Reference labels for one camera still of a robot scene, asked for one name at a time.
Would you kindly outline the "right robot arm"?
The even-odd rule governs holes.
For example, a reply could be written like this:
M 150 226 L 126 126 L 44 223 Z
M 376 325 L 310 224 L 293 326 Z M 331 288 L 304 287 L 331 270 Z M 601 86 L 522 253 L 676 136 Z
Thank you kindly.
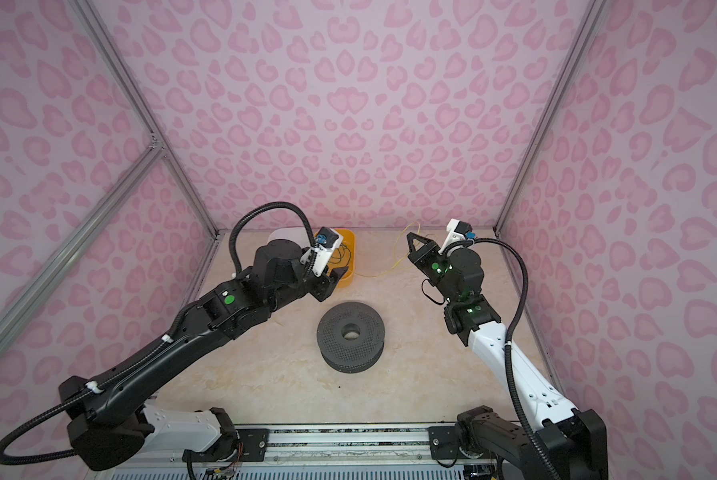
M 514 340 L 528 297 L 528 279 L 510 323 L 502 322 L 485 294 L 480 239 L 440 246 L 410 233 L 410 262 L 442 295 L 448 332 L 457 336 L 500 380 L 517 419 L 504 420 L 480 407 L 459 415 L 455 430 L 468 454 L 492 454 L 527 479 L 606 479 L 607 426 L 594 410 L 580 410 L 534 366 Z

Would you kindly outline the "white plastic tray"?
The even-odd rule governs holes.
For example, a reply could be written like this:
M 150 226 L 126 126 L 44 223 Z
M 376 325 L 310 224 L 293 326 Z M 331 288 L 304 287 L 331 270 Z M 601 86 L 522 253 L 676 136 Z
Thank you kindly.
M 280 228 L 274 230 L 268 236 L 268 242 L 280 239 L 290 240 L 300 245 L 300 247 L 306 247 L 308 246 L 308 244 L 310 244 L 310 242 L 308 242 L 308 233 L 306 233 L 306 228 L 302 226 Z

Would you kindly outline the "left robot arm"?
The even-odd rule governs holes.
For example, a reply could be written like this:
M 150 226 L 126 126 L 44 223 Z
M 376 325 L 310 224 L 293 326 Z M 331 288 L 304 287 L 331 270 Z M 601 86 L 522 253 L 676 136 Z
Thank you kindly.
M 284 306 L 306 295 L 328 299 L 346 274 L 344 267 L 328 267 L 344 238 L 324 227 L 313 240 L 312 247 L 282 238 L 260 246 L 252 266 L 184 306 L 162 337 L 98 376 L 74 376 L 60 386 L 64 400 L 74 388 L 86 394 L 70 408 L 68 439 L 90 470 L 109 470 L 147 451 L 178 450 L 186 462 L 238 458 L 242 442 L 226 410 L 180 412 L 146 402 Z

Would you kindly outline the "dark grey cable spool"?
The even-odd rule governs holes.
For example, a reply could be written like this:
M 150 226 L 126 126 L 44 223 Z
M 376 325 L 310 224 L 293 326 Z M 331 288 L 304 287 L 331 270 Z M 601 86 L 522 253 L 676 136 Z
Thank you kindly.
M 386 341 L 383 318 L 370 305 L 344 302 L 328 310 L 316 328 L 316 343 L 330 368 L 364 372 L 381 358 Z

